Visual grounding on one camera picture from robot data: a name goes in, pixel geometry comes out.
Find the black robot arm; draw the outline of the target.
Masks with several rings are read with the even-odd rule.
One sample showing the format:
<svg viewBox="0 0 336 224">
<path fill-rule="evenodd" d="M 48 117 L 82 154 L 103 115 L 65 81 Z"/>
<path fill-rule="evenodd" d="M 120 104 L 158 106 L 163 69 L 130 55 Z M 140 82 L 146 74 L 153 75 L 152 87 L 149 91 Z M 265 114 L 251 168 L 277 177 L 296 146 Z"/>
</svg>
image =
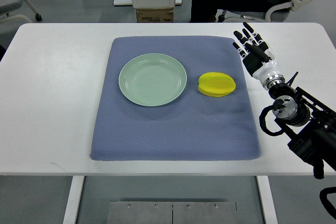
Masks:
<svg viewBox="0 0 336 224">
<path fill-rule="evenodd" d="M 263 84 L 274 102 L 259 116 L 261 129 L 270 136 L 286 134 L 289 149 L 324 178 L 324 164 L 335 168 L 335 111 L 280 74 Z"/>
</svg>

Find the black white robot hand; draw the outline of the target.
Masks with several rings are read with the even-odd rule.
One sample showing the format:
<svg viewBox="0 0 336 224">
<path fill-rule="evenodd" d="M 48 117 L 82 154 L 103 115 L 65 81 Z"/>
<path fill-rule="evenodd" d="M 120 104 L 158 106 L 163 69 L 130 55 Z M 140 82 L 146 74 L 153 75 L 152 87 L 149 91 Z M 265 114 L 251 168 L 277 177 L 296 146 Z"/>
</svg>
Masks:
<svg viewBox="0 0 336 224">
<path fill-rule="evenodd" d="M 238 42 L 233 46 L 241 56 L 251 77 L 260 81 L 265 90 L 284 83 L 284 76 L 277 69 L 277 59 L 268 44 L 247 22 L 241 32 L 234 31 Z"/>
</svg>

